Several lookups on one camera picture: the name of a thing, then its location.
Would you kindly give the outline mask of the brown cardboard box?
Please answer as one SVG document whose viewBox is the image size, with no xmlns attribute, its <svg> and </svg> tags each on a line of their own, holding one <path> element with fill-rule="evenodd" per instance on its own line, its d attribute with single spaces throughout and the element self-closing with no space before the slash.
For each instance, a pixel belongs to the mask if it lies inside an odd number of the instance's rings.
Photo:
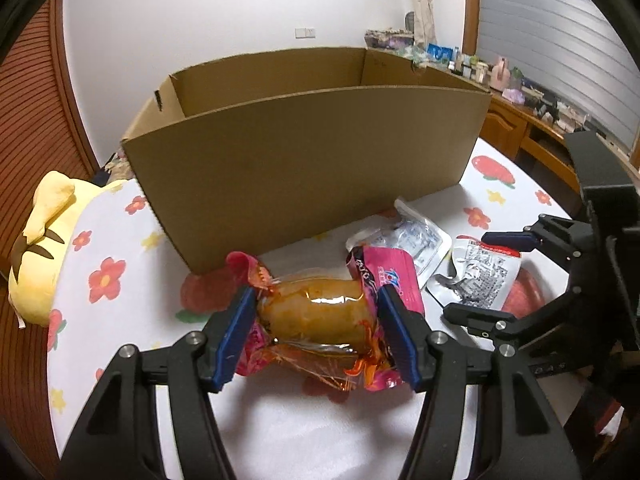
<svg viewBox="0 0 640 480">
<path fill-rule="evenodd" d="M 169 75 L 122 137 L 196 274 L 455 185 L 491 95 L 365 48 L 220 58 Z"/>
</svg>

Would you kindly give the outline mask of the wooden dresser cabinet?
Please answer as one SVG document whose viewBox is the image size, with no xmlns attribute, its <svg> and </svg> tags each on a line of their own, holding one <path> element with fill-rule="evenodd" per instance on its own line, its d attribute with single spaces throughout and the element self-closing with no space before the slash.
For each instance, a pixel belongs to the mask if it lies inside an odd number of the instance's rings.
<svg viewBox="0 0 640 480">
<path fill-rule="evenodd" d="M 533 157 L 578 192 L 578 180 L 563 133 L 536 118 L 529 108 L 492 92 L 480 137 L 512 162 L 523 154 Z"/>
</svg>

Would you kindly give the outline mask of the grey window blind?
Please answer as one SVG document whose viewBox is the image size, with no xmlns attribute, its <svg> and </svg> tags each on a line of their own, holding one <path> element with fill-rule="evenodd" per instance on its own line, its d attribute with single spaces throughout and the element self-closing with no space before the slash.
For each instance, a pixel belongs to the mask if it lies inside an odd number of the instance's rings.
<svg viewBox="0 0 640 480">
<path fill-rule="evenodd" d="M 626 150 L 639 131 L 639 70 L 591 0 L 480 0 L 477 55 L 505 58 L 569 100 Z"/>
</svg>

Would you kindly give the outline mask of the wooden louvered closet door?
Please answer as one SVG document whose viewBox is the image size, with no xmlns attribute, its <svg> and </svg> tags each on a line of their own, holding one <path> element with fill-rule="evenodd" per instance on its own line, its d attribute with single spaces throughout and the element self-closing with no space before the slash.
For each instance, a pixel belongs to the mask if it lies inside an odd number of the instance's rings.
<svg viewBox="0 0 640 480">
<path fill-rule="evenodd" d="M 70 83 L 63 0 L 47 0 L 1 64 L 1 269 L 50 170 L 91 179 L 98 171 Z M 48 332 L 20 327 L 1 298 L 1 419 L 46 477 L 58 463 L 47 389 Z"/>
</svg>

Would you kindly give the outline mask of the yellow Pikachu plush toy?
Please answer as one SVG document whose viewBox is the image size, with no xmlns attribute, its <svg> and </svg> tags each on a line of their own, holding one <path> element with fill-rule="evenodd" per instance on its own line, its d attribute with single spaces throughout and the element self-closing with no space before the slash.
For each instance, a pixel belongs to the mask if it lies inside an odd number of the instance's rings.
<svg viewBox="0 0 640 480">
<path fill-rule="evenodd" d="M 32 211 L 10 253 L 8 299 L 18 326 L 49 325 L 58 274 L 80 216 L 95 198 L 117 191 L 123 183 L 116 180 L 101 188 L 58 171 L 41 179 Z"/>
</svg>

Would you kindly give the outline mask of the floral pillow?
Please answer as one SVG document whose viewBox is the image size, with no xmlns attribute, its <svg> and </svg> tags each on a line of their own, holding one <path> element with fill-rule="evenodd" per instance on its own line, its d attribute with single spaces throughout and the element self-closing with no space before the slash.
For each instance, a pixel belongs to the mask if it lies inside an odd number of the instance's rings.
<svg viewBox="0 0 640 480">
<path fill-rule="evenodd" d="M 134 177 L 126 155 L 122 151 L 112 154 L 110 159 L 91 178 L 91 182 L 103 188 L 105 185 L 117 180 L 131 180 Z"/>
</svg>

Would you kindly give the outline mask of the orange snack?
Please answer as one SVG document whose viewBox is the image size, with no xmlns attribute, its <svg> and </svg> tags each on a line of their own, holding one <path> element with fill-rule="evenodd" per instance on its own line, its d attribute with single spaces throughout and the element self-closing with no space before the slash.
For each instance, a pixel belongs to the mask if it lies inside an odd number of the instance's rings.
<svg viewBox="0 0 640 480">
<path fill-rule="evenodd" d="M 238 374 L 280 364 L 340 391 L 377 392 L 401 383 L 358 281 L 320 271 L 278 278 L 245 252 L 229 254 L 226 266 L 235 285 L 257 292 Z"/>
</svg>

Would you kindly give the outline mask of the folded cloth pile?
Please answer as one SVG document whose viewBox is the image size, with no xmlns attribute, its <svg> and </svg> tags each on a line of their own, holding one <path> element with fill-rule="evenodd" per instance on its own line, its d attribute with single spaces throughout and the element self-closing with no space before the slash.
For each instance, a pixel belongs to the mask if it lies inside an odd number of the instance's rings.
<svg viewBox="0 0 640 480">
<path fill-rule="evenodd" d="M 370 49 L 402 50 L 414 43 L 413 33 L 403 29 L 368 29 L 364 41 Z"/>
</svg>

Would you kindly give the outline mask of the pink snack packet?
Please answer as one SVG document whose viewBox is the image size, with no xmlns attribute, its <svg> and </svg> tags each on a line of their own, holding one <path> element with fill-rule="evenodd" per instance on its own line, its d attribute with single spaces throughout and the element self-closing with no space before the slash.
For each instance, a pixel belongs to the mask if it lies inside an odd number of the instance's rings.
<svg viewBox="0 0 640 480">
<path fill-rule="evenodd" d="M 416 269 L 408 252 L 398 248 L 357 246 L 346 259 L 352 278 L 358 281 L 373 316 L 376 316 L 378 290 L 393 285 L 405 307 L 424 314 Z"/>
</svg>

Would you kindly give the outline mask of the white wall switch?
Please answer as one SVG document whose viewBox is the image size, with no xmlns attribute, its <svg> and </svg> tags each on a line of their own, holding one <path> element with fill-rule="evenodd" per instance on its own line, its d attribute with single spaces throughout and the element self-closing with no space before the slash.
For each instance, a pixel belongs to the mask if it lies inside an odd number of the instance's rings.
<svg viewBox="0 0 640 480">
<path fill-rule="evenodd" d="M 294 29 L 296 39 L 312 39 L 316 36 L 316 30 L 312 27 L 299 27 Z"/>
</svg>

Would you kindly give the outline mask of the pink kettle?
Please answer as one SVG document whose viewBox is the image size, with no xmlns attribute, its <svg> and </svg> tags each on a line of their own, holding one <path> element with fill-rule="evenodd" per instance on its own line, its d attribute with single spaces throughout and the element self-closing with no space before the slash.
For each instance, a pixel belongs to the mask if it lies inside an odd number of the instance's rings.
<svg viewBox="0 0 640 480">
<path fill-rule="evenodd" d="M 489 85 L 491 89 L 499 92 L 503 92 L 510 84 L 511 73 L 509 70 L 509 63 L 506 58 L 500 56 L 497 63 L 491 70 Z"/>
</svg>

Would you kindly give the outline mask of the red white snack pouch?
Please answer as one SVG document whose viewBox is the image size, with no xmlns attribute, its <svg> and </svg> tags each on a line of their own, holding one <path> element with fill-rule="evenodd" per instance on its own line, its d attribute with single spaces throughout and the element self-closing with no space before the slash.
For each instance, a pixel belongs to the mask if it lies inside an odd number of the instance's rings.
<svg viewBox="0 0 640 480">
<path fill-rule="evenodd" d="M 446 271 L 434 273 L 426 284 L 442 307 L 463 304 L 500 311 L 520 272 L 521 253 L 459 235 L 446 263 Z"/>
</svg>

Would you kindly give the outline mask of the orange white snack pouch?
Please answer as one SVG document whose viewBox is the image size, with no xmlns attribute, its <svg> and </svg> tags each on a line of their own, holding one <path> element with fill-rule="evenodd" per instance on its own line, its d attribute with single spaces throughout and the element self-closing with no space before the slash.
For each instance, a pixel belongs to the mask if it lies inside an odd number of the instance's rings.
<svg viewBox="0 0 640 480">
<path fill-rule="evenodd" d="M 394 201 L 397 220 L 388 226 L 361 230 L 346 240 L 350 252 L 357 246 L 401 249 L 411 256 L 420 289 L 424 289 L 445 260 L 452 238 L 402 198 Z"/>
</svg>

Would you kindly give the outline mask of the white floral strawberry bedspread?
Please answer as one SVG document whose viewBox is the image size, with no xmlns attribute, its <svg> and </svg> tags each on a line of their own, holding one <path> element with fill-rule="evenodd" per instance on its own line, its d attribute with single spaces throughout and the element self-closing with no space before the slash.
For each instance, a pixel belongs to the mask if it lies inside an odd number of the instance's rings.
<svg viewBox="0 0 640 480">
<path fill-rule="evenodd" d="M 541 214 L 566 217 L 572 190 L 525 158 L 475 144 L 460 182 L 420 198 L 417 211 L 451 236 L 515 231 Z M 51 313 L 48 385 L 55 443 L 65 445 L 96 382 L 124 344 L 155 350 L 203 327 L 229 300 L 193 275 L 136 180 L 81 213 Z M 393 479 L 422 399 L 406 385 L 342 391 L 298 347 L 269 346 L 212 397 L 241 479 Z"/>
</svg>

